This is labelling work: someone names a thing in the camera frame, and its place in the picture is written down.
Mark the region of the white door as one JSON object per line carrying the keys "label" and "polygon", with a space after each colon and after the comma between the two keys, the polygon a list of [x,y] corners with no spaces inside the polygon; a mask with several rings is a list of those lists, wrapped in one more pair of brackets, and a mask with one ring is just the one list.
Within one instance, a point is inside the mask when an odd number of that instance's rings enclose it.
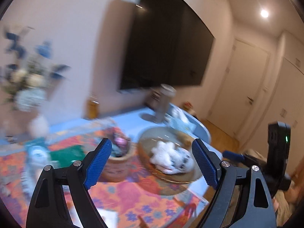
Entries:
{"label": "white door", "polygon": [[231,137],[237,137],[261,91],[270,53],[235,39],[229,64],[208,121]]}

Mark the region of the black wall television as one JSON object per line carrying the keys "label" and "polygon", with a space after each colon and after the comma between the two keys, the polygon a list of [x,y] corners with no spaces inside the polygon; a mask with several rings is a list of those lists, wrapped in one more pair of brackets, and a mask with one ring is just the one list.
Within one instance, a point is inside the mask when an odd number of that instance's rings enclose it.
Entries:
{"label": "black wall television", "polygon": [[184,0],[140,0],[134,6],[119,90],[200,85],[213,41]]}

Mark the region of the grey tall tumbler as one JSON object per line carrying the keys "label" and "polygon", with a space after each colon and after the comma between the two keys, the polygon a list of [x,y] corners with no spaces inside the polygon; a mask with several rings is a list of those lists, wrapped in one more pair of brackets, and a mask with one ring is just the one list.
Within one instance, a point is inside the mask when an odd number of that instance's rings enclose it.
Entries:
{"label": "grey tall tumbler", "polygon": [[169,109],[169,103],[175,97],[176,90],[168,85],[168,84],[161,84],[160,88],[160,98],[159,102],[155,109],[155,123],[159,124],[162,123],[164,120],[165,114]]}

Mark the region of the white fluffy soft toy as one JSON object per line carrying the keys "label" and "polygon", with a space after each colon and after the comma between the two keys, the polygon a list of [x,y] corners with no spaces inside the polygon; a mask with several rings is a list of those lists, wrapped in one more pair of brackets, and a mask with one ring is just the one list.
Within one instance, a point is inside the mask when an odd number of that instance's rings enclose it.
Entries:
{"label": "white fluffy soft toy", "polygon": [[194,160],[190,152],[173,142],[158,141],[151,149],[149,162],[164,174],[189,173],[194,169]]}

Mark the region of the floral orange table cloth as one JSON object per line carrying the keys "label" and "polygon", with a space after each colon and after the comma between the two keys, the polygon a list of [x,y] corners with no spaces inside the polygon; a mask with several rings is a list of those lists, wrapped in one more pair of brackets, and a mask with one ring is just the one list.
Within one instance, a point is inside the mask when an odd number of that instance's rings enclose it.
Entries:
{"label": "floral orange table cloth", "polygon": [[[1,199],[21,227],[25,227],[30,198],[23,191],[26,152],[1,157]],[[117,227],[183,227],[205,207],[203,194],[187,185],[175,185],[151,175],[137,155],[131,159],[130,172],[121,182],[100,179],[89,190],[103,217],[116,221]]]}

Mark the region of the amber glass bottle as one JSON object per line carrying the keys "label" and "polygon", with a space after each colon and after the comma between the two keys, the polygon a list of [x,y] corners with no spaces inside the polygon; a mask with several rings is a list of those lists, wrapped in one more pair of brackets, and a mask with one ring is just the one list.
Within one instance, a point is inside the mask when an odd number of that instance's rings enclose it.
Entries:
{"label": "amber glass bottle", "polygon": [[98,118],[99,115],[99,102],[94,95],[91,95],[87,101],[87,118],[93,120]]}

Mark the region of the round woven bamboo tray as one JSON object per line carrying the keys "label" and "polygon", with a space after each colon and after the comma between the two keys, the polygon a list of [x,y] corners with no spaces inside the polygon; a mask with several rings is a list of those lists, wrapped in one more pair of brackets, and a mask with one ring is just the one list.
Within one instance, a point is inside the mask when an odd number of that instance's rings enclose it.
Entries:
{"label": "round woven bamboo tray", "polygon": [[192,153],[194,138],[170,127],[152,127],[138,140],[138,155],[154,176],[174,184],[189,184],[202,173]]}

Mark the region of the bamboo pen holder cup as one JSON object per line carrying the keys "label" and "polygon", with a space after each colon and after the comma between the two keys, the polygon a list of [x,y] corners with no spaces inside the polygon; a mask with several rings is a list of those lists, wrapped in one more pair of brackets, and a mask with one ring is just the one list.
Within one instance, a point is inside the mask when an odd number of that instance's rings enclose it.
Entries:
{"label": "bamboo pen holder cup", "polygon": [[108,182],[121,182],[130,173],[137,145],[118,127],[107,129],[104,134],[112,143],[112,152],[101,177]]}

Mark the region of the small brown handbag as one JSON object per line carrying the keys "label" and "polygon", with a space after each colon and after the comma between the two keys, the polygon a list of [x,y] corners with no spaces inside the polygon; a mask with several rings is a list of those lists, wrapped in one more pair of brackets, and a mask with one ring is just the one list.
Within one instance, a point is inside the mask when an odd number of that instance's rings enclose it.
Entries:
{"label": "small brown handbag", "polygon": [[149,96],[145,99],[144,104],[152,110],[158,106],[160,100],[160,92],[152,89]]}

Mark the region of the blue white flower bouquet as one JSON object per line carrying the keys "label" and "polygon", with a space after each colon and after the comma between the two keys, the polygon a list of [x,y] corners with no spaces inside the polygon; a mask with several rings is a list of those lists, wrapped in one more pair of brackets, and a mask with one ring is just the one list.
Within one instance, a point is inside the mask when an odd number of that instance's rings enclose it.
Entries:
{"label": "blue white flower bouquet", "polygon": [[24,37],[33,30],[26,26],[19,29],[3,27],[3,36],[10,41],[6,54],[13,55],[13,62],[4,66],[1,74],[1,90],[8,97],[3,101],[12,110],[31,112],[47,100],[57,83],[64,79],[63,73],[70,67],[52,63],[52,43],[43,41],[28,54],[22,45]]}

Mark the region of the white ribbed flower vase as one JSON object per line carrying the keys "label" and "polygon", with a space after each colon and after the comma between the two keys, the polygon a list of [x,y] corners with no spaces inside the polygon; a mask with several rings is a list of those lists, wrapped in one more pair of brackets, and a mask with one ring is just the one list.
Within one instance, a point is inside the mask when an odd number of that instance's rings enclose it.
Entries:
{"label": "white ribbed flower vase", "polygon": [[38,114],[36,118],[31,120],[27,126],[27,130],[31,138],[46,137],[49,133],[49,124],[44,115]]}

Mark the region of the light blue tissue pack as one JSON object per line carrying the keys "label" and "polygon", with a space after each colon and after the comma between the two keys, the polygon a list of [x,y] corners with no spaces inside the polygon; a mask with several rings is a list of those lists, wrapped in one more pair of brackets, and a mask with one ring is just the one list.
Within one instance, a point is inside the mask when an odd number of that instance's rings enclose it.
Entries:
{"label": "light blue tissue pack", "polygon": [[194,132],[196,128],[196,125],[191,123],[183,113],[183,110],[178,107],[171,109],[171,115],[166,114],[166,121],[172,129],[186,134]]}

